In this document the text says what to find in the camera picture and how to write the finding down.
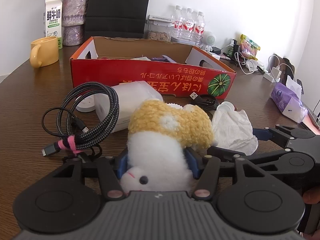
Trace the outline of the person's left hand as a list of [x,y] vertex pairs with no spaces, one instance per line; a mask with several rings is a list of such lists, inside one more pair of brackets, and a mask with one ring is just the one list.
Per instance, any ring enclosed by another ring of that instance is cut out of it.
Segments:
[[[317,204],[320,201],[320,188],[314,188],[306,191],[303,194],[303,200],[305,204]],[[313,233],[313,235],[309,235],[303,233],[303,237],[308,240],[320,240],[319,230]]]

